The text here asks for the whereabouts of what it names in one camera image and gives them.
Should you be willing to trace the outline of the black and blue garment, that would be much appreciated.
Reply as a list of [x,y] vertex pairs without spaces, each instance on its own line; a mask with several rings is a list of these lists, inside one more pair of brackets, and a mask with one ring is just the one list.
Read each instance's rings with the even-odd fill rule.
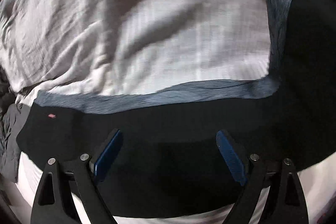
[[123,145],[97,184],[116,220],[172,218],[234,205],[236,182],[216,143],[291,159],[297,174],[335,152],[335,0],[266,0],[270,73],[185,83],[148,96],[40,94],[18,135],[43,171],[93,155],[113,129]]

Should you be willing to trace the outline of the grey crumpled shirt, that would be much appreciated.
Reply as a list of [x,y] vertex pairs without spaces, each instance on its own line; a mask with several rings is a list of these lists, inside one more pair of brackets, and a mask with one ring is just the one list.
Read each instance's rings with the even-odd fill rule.
[[7,75],[1,69],[1,175],[11,182],[18,181],[21,150],[17,136],[26,123],[30,107],[15,103]]

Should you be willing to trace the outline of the white striped bed sheet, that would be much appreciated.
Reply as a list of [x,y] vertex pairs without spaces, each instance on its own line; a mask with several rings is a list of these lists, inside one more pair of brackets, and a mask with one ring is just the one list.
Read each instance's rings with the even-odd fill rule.
[[[30,110],[40,94],[148,96],[260,80],[270,47],[266,0],[1,0],[1,67]],[[15,184],[32,208],[42,174],[21,150]],[[309,223],[333,222],[335,152],[298,177]],[[231,209],[116,223],[221,223]]]

